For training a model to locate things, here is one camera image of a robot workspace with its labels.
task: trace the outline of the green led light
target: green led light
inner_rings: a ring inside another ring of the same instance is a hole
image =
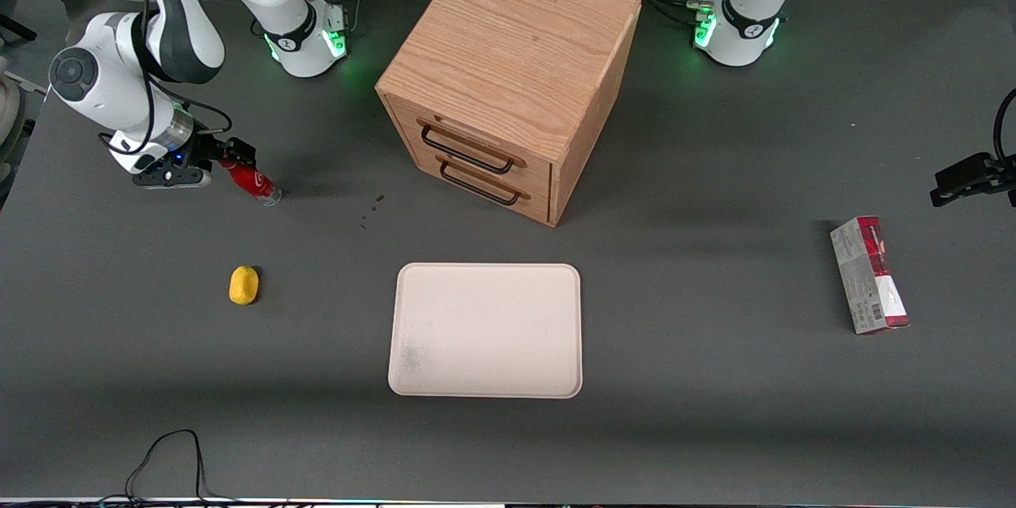
[[[268,39],[268,35],[264,35],[264,42],[268,45],[268,49],[271,50],[271,59],[278,62],[278,53],[275,53],[275,46],[271,45],[271,41]]]
[[[712,39],[712,31],[716,29],[716,17],[710,13],[708,17],[699,24],[699,29],[695,31],[695,44],[699,48],[705,48]]]
[[[765,41],[766,48],[772,46],[772,39],[776,36],[776,27],[779,27],[779,17],[776,17],[776,21],[772,23],[772,31],[769,31],[769,39]]]
[[[345,37],[340,31],[321,30],[321,38],[335,59],[345,56]]]

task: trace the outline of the red and white box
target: red and white box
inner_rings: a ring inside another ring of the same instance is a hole
[[[886,243],[878,215],[860,215],[829,234],[839,275],[860,335],[910,325],[886,265]]]

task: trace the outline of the red soda can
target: red soda can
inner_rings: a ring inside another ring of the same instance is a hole
[[[230,172],[233,182],[247,194],[254,197],[264,206],[272,206],[282,200],[282,189],[275,186],[271,180],[261,174],[258,169],[252,169],[236,162],[219,162],[223,169]]]

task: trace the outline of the wood grain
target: wood grain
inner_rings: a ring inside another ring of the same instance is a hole
[[[638,20],[638,11],[632,13],[628,31],[619,39],[618,45],[615,46],[615,55],[611,59],[611,66],[605,71],[599,87],[589,100],[585,117],[575,132],[568,153],[561,162],[560,167],[554,170],[549,219],[552,227],[556,227],[564,214],[565,205],[571,199],[578,178],[582,175],[589,154],[592,153],[592,147],[599,138],[599,132],[607,124],[607,118],[610,117],[614,103],[618,100],[618,92],[621,91],[621,80],[625,76],[625,66],[628,64],[628,53],[631,52],[632,39],[635,38],[635,23]]]
[[[512,210],[556,226],[617,100],[640,5],[433,0],[376,88],[422,171],[440,176],[440,162],[452,162],[524,192]],[[504,176],[464,167],[421,139],[430,122],[440,143],[518,167]]]
[[[563,157],[639,0],[433,0],[379,89]]]

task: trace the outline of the white tray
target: white tray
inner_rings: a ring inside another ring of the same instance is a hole
[[[388,385],[399,395],[567,399],[582,387],[579,275],[567,264],[408,264]]]

